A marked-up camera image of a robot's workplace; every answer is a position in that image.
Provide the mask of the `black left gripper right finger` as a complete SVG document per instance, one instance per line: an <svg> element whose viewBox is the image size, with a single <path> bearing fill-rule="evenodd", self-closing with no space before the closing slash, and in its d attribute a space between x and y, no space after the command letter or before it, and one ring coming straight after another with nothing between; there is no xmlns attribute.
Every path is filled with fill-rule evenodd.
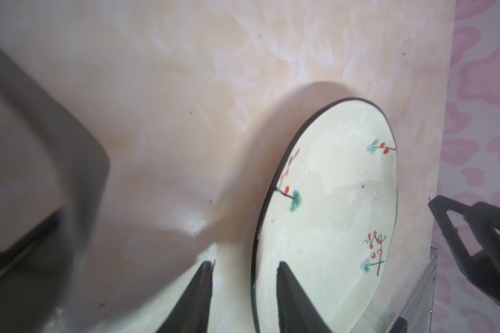
<svg viewBox="0 0 500 333"><path fill-rule="evenodd" d="M277 269L276 299L280 332L331 332L286 262Z"/></svg>

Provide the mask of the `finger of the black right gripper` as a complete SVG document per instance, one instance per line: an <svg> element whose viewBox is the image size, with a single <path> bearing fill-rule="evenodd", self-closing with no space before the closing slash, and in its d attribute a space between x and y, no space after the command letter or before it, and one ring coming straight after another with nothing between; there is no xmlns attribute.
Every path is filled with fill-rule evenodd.
<svg viewBox="0 0 500 333"><path fill-rule="evenodd" d="M465 205L445 196L428 203L461 273L500 306L500 208L489 203ZM469 254L448 212L461 215L481 247Z"/></svg>

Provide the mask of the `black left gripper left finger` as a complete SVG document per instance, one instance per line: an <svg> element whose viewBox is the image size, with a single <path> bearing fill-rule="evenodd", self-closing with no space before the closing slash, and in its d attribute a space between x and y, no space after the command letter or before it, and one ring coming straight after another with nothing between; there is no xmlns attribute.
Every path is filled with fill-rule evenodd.
<svg viewBox="0 0 500 333"><path fill-rule="evenodd" d="M213 268L204 261L157 333L206 333L213 294Z"/></svg>

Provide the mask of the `cream floral rim plate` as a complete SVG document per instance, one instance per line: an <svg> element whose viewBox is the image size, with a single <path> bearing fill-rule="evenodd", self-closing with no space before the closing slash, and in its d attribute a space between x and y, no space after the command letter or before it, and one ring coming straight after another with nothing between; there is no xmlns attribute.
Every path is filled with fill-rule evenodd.
<svg viewBox="0 0 500 333"><path fill-rule="evenodd" d="M257 332L280 330L285 262L333 332L350 332L378 289L397 220L397 146L364 99L316 112L289 144L265 197L252 250Z"/></svg>

